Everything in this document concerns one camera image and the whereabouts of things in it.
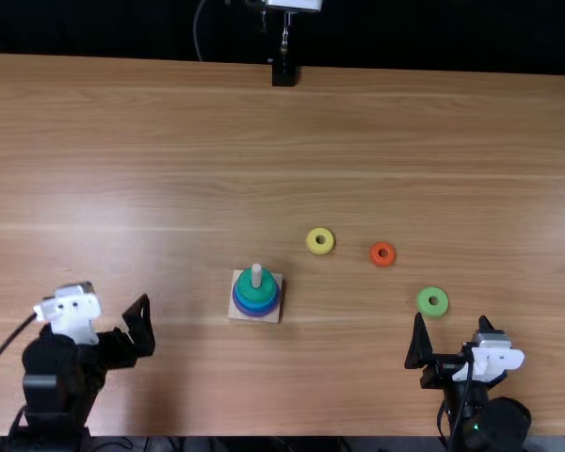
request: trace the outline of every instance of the green ring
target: green ring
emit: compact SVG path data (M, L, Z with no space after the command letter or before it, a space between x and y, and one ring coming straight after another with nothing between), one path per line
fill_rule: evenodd
M437 304L429 303L432 297L437 299ZM416 297L416 306L423 315L441 317L448 310L448 295L439 287L425 287Z
M276 281L272 273L262 268L262 284L256 289L251 285L251 269L243 270L236 282L238 293L247 301L266 304L276 295Z

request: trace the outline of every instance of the white robot part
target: white robot part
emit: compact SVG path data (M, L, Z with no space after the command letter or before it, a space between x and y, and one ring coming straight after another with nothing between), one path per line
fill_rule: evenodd
M322 0L266 0L266 6L296 11L318 12L322 9Z
M525 355L521 350L504 347L473 347L473 381L488 382L497 379L505 370L521 366ZM454 381L467 380L468 364L452 376Z
M77 345L98 344L92 320L98 318L102 310L91 284L83 282L61 287L52 298L34 306L34 311L39 322L50 322L54 334L71 337Z

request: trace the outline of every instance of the black background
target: black background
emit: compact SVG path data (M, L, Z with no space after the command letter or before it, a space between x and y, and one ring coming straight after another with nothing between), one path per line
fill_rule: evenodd
M196 59L197 0L0 0L0 52ZM207 0L205 59L266 62L282 15L261 32L244 0ZM324 0L296 16L301 65L565 74L565 0Z

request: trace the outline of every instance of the orange ring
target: orange ring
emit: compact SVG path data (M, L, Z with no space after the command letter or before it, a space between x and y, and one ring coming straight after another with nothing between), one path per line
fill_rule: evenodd
M396 249L389 243L376 243L370 249L370 260L376 266L390 266L396 260Z

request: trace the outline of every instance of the wooden table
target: wooden table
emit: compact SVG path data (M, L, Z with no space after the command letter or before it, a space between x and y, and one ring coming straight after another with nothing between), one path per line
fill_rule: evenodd
M0 56L0 342L91 280L120 325L143 291L157 350L109 373L93 434L433 435L404 370L420 288L456 352L485 314L526 355L492 392L565 434L565 77ZM334 251L314 256L308 231ZM369 247L393 243L396 265ZM280 325L227 318L232 272L287 282ZM0 434L25 332L0 361Z

